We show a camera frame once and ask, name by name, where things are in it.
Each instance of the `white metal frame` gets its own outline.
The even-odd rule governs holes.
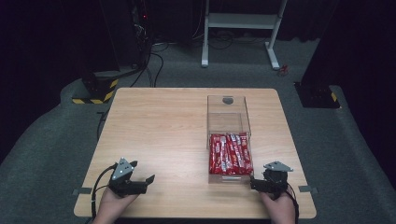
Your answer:
[[[276,35],[282,22],[283,12],[285,11],[288,0],[281,0],[281,5],[276,15],[258,15],[258,14],[230,14],[230,13],[210,13],[209,0],[206,0],[205,8],[205,34],[204,44],[202,49],[202,67],[209,66],[209,47],[208,47],[208,32],[209,27],[222,28],[247,28],[247,29],[268,29],[273,30],[270,42],[265,42],[265,49],[271,61],[274,70],[278,70],[279,63],[277,62],[274,53],[274,44]]]

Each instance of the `black cable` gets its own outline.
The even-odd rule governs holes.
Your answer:
[[[261,43],[264,42],[266,40],[266,38],[253,38],[252,40],[238,40],[235,39],[233,42],[235,44],[257,44],[257,43]]]
[[[88,224],[91,220],[92,220],[92,218],[89,217],[89,218],[85,221],[85,224]]]
[[[153,87],[153,82],[152,82],[152,75],[151,75],[151,71],[149,70],[149,67],[146,68],[146,71],[148,72],[148,82],[149,82],[149,86]]]
[[[126,73],[123,73],[123,74],[120,74],[120,75],[116,75],[114,77],[99,77],[98,79],[100,79],[100,80],[120,79],[122,77],[129,77],[131,75],[134,75],[134,74],[138,73],[139,71],[140,71],[140,69],[134,69],[132,71],[129,71],[129,72],[126,72]]]
[[[204,0],[202,0],[201,1],[201,14],[200,14],[200,16],[199,16],[199,22],[198,22],[198,25],[197,25],[197,29],[195,30],[195,33],[192,35],[192,38],[194,38],[197,34],[198,34],[198,30],[199,30],[199,28],[200,28],[200,26],[201,26],[201,21],[202,21],[202,15],[204,14],[203,12],[204,12]]]
[[[106,112],[97,112],[97,114],[101,114],[101,117],[100,117],[99,123],[98,123],[98,127],[96,129],[96,140],[97,141],[99,141],[100,125],[102,124],[102,122],[106,121],[106,117],[107,117],[109,110],[110,110],[110,108]]]
[[[294,211],[295,211],[295,220],[294,220],[294,222],[295,222],[295,224],[298,224],[298,217],[300,216],[299,205],[298,205],[297,200],[296,200],[296,194],[294,192],[294,189],[291,187],[290,184],[288,184],[288,186],[290,187],[291,191],[293,192],[293,195],[291,195],[287,190],[285,192],[291,198],[291,200],[293,201]]]
[[[215,40],[222,42],[229,42],[229,44],[223,48],[218,48],[208,43],[207,45],[212,49],[227,49],[233,44],[233,37],[231,35],[214,35],[214,34],[212,35],[215,37],[214,38]]]
[[[92,190],[92,196],[91,196],[91,210],[92,210],[92,220],[96,218],[96,191],[97,191],[97,186],[99,184],[100,179],[102,176],[109,170],[114,170],[117,168],[117,164],[115,163],[112,166],[109,166],[107,169],[105,169],[96,179],[95,185],[93,186]]]
[[[146,68],[143,68],[142,71],[140,72],[139,76],[134,80],[134,83],[131,84],[130,87],[132,87],[134,84],[136,84],[137,80],[142,76],[142,74],[146,71]]]
[[[105,187],[107,187],[108,185],[103,185],[102,187],[100,187],[99,189],[102,189],[102,188],[105,188]]]
[[[153,85],[153,87],[157,87],[157,79],[158,79],[158,76],[159,76],[161,70],[163,69],[163,57],[161,57],[161,55],[156,54],[156,53],[151,53],[151,54],[152,54],[152,55],[155,55],[155,56],[157,56],[157,57],[159,57],[160,60],[161,60],[161,67],[160,67],[160,69],[158,69],[158,72],[157,72],[157,74],[155,75],[155,78],[154,78],[154,85]]]
[[[201,38],[196,37],[191,41],[191,48],[198,49],[201,48],[203,44],[204,44],[204,39],[202,37]]]
[[[154,44],[153,46],[160,46],[160,45],[166,45],[165,46],[165,48],[164,49],[157,49],[157,50],[153,50],[152,52],[161,52],[161,51],[164,51],[164,50],[166,50],[166,49],[168,49],[169,48],[169,42],[164,42],[164,43],[157,43],[157,44]]]

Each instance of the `human hand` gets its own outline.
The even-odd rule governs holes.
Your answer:
[[[127,195],[120,198],[111,189],[106,188],[99,204],[99,210],[92,224],[111,224],[139,195]]]
[[[295,208],[290,196],[283,192],[279,198],[273,200],[272,195],[265,192],[260,192],[262,202],[268,210],[268,215],[275,224],[294,224],[295,223]]]

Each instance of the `dark background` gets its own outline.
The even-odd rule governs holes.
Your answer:
[[[189,42],[189,36],[199,24],[197,12],[201,10],[201,2],[156,1],[149,1],[154,33]],[[97,20],[93,21],[103,33],[95,34],[94,38],[103,41],[105,49],[113,44],[106,23],[100,22],[106,15],[98,13],[99,1],[89,2],[87,5],[76,1],[73,7],[80,8],[81,15],[96,13]],[[263,13],[277,11],[279,1],[226,2],[212,1],[211,6],[215,11],[241,9],[246,13]],[[289,0],[278,39],[298,37],[304,42],[321,38],[303,83],[342,87],[362,135],[395,186],[391,164],[396,161],[396,122],[392,106],[396,98],[393,88],[396,7],[389,0],[339,1],[338,6],[337,3],[335,0]],[[166,7],[172,4],[185,10]],[[61,89],[87,71],[92,72],[89,64],[95,62],[87,63],[93,54],[81,46],[80,35],[72,28],[76,21],[67,19],[70,11],[62,1],[3,1],[1,5],[0,153],[3,160],[24,130],[60,103]],[[103,56],[100,52],[94,55]]]

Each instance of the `clear plastic box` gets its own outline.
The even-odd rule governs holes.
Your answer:
[[[209,95],[207,96],[207,149],[210,154],[210,136],[212,134],[246,134],[247,149],[251,159],[250,149],[250,124],[248,120],[248,108],[245,96],[226,96],[226,95]],[[218,175],[211,174],[210,167],[209,183],[235,183],[247,184],[250,181],[249,174],[243,175]]]

